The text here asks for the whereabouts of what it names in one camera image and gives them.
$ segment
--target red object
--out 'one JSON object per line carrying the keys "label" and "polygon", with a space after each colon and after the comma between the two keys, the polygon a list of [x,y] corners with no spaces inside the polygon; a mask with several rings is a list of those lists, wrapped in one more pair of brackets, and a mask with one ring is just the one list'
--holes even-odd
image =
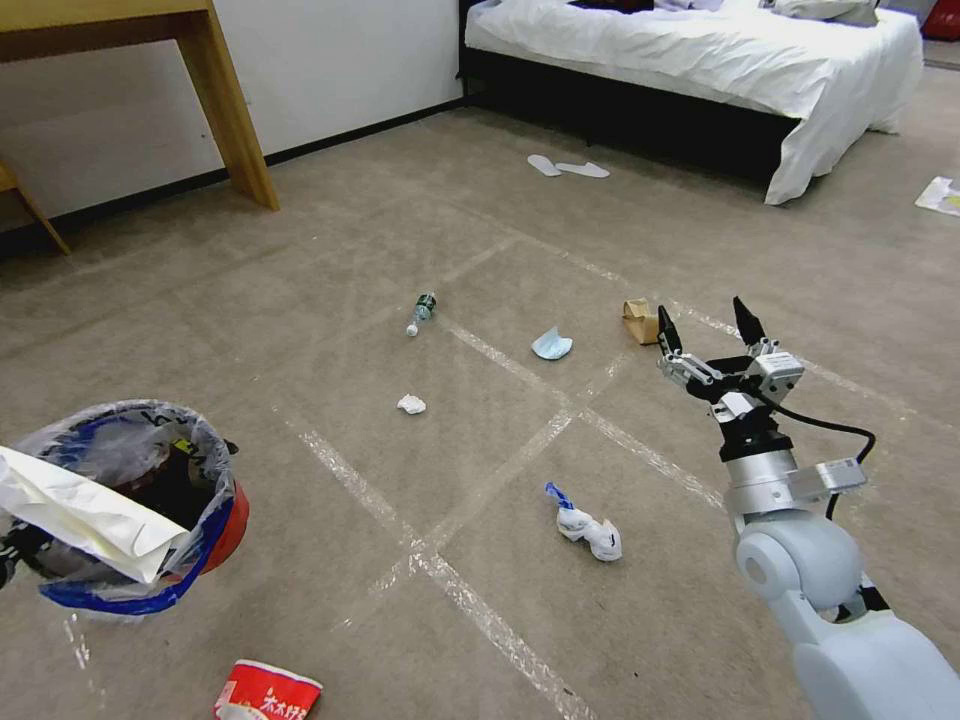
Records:
{"label": "red object", "polygon": [[236,493],[230,517],[227,518],[227,524],[224,525],[217,544],[210,551],[210,557],[207,558],[207,564],[203,566],[201,575],[223,564],[237,549],[240,541],[243,540],[243,534],[247,530],[247,518],[250,517],[250,502],[247,500],[247,496],[243,494],[240,483],[236,484]]}
{"label": "red object", "polygon": [[923,36],[932,40],[960,40],[960,0],[938,0],[923,24]]}
{"label": "red object", "polygon": [[220,720],[304,720],[323,693],[316,680],[256,660],[237,660],[213,706]]}

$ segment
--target red paper cup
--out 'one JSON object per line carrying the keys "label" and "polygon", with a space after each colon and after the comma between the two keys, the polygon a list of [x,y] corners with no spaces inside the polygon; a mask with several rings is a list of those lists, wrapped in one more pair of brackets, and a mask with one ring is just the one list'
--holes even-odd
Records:
{"label": "red paper cup", "polygon": [[213,706],[220,720],[304,720],[323,693],[316,680],[255,660],[237,660]]}

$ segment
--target baseboard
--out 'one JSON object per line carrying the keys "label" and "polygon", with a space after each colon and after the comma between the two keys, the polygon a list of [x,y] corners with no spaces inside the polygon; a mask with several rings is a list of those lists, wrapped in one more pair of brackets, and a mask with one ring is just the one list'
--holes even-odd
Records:
{"label": "baseboard", "polygon": [[[356,130],[348,130],[347,132],[340,133],[339,135],[332,135],[331,137],[323,138],[321,140],[314,140],[313,142],[304,143],[303,145],[297,145],[296,147],[288,148],[287,150],[280,150],[275,153],[270,153],[269,155],[266,155],[264,159],[267,161],[267,165],[278,165],[286,162],[287,160],[300,157],[301,155],[307,155],[308,153],[316,152],[317,150],[323,150],[325,148],[333,147],[334,145],[340,145],[352,140],[359,140],[360,138],[368,135],[374,135],[378,132],[383,132],[384,130],[389,130],[400,125],[416,122],[417,120],[422,120],[430,115],[435,115],[446,110],[452,110],[453,108],[459,107],[462,104],[463,98],[456,98],[454,100],[440,103],[439,105],[432,105],[431,107],[417,110],[416,112],[400,115],[399,117],[391,118],[389,120],[383,120],[382,122],[374,123],[373,125],[367,125],[362,128],[357,128]],[[96,220],[109,215],[124,212],[126,210],[131,210],[163,198],[179,195],[180,193],[189,192],[190,190],[196,190],[197,188],[205,187],[207,185],[213,185],[226,180],[227,177],[227,171],[225,168],[211,170],[210,172],[194,175],[192,177],[184,178],[183,180],[177,180],[172,183],[167,183],[166,185],[160,185],[159,187],[150,188],[149,190],[142,190],[140,192],[133,193],[132,195],[125,195],[120,198],[115,198],[113,200],[107,200],[106,202],[97,203],[96,205],[91,205],[90,207],[81,208],[80,210],[63,213],[62,215],[57,215],[56,217],[50,218],[50,220],[56,224],[57,230],[59,230],[61,233],[69,233],[71,229],[89,223],[91,220]],[[23,236],[32,235],[35,232],[42,232],[42,230],[37,230],[35,226],[31,224],[12,228],[10,230],[0,232],[0,242],[16,241],[21,239]]]}

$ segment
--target bottle label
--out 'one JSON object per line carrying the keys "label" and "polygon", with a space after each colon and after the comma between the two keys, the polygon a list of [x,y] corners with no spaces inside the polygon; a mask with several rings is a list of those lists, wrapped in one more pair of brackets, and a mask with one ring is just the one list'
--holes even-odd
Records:
{"label": "bottle label", "polygon": [[417,298],[417,305],[422,305],[432,314],[433,309],[437,306],[437,299],[429,293],[424,293]]}

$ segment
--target black cable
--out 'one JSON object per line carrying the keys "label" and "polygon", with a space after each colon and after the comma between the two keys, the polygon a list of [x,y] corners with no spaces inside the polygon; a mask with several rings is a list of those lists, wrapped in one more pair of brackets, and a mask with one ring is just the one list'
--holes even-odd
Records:
{"label": "black cable", "polygon": [[[762,402],[767,407],[771,407],[778,413],[796,420],[797,422],[813,425],[814,427],[823,428],[824,430],[834,430],[836,432],[849,433],[850,435],[859,435],[861,437],[865,437],[867,439],[867,444],[863,446],[863,449],[857,455],[857,462],[861,465],[863,464],[863,461],[866,459],[867,455],[870,454],[870,451],[873,450],[873,446],[877,444],[877,436],[869,430],[858,428],[854,425],[842,425],[840,423],[832,423],[827,420],[817,420],[817,418],[812,418],[808,415],[801,415],[793,410],[788,410],[782,405],[778,405],[773,400],[763,395],[763,393],[761,393],[759,390],[752,394],[755,398],[757,398],[757,400]],[[840,494],[834,493],[830,496],[830,500],[827,502],[827,511],[825,513],[827,520],[833,520],[833,511],[837,507],[838,497],[840,497]]]}

